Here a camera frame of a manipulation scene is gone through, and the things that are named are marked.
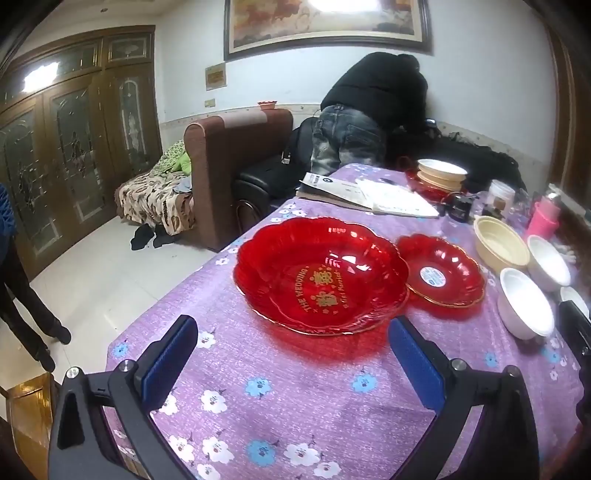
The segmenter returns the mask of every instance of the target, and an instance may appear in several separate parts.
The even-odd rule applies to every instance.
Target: green cloth
[[[178,158],[185,153],[184,141],[179,140],[172,147],[168,148],[158,163],[153,166],[150,175],[165,176],[171,171],[176,164]]]
[[[177,159],[173,171],[182,171],[187,177],[191,175],[191,158],[187,152]]]

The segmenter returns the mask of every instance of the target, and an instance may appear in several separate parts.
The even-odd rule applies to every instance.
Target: gold chinese character
[[[312,295],[311,299],[315,300],[319,307],[332,307],[339,304],[332,292],[326,293],[325,291],[321,291],[316,296]]]
[[[314,277],[312,277],[311,280],[314,280],[314,282],[316,282],[316,286],[328,285],[333,282],[332,273],[328,271],[316,271],[314,272]]]

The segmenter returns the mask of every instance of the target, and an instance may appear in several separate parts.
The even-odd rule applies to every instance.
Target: table
[[[399,172],[358,164],[334,176],[405,183]],[[181,314],[197,320],[197,348],[164,406],[151,413],[197,478],[388,479],[433,418],[389,349],[385,327],[310,339],[249,309],[232,280],[238,248],[263,226],[295,216],[361,223],[392,241],[415,232],[437,235],[479,261],[472,227],[448,217],[377,216],[293,199],[198,269],[111,344],[106,364],[113,369],[124,358],[139,357]],[[544,343],[512,337],[497,312],[498,277],[482,270],[488,285],[478,316],[442,321],[412,306],[406,315],[449,358],[463,358],[476,369],[500,372],[508,364],[521,369],[541,460],[550,460],[575,431],[574,408],[583,395],[579,365],[557,332]],[[479,412],[473,408],[444,472],[459,465]],[[120,450],[135,456],[114,412],[107,415]]]

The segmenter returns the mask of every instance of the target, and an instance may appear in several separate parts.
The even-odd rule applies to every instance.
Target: round label
[[[425,283],[432,287],[442,287],[445,285],[445,276],[438,269],[433,267],[424,267],[421,269],[421,278]]]

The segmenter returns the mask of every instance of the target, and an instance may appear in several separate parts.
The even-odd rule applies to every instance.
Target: blue sweater
[[[10,198],[4,185],[0,183],[0,262],[4,261],[10,237],[17,232]]]

